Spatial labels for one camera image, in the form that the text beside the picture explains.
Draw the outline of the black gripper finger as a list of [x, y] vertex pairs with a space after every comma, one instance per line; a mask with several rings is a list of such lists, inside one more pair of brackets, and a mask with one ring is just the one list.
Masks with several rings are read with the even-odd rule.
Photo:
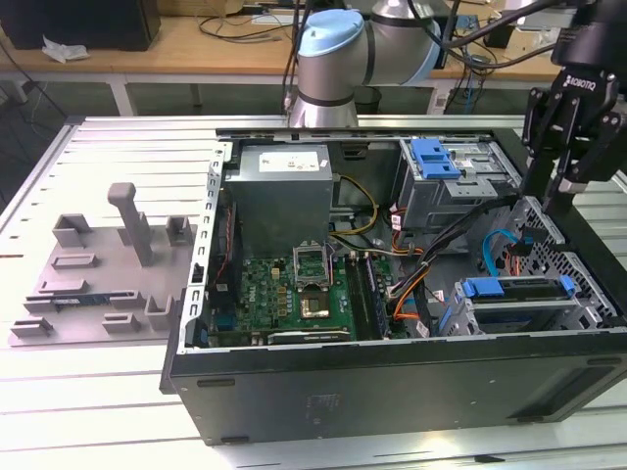
[[591, 182], [607, 182], [626, 163], [626, 114], [609, 112], [587, 136], [574, 137], [558, 160], [543, 212], [566, 212]]
[[527, 172], [521, 191], [526, 196], [543, 196], [555, 167], [555, 138], [550, 127], [563, 94], [532, 88], [527, 101], [521, 141], [528, 151]]

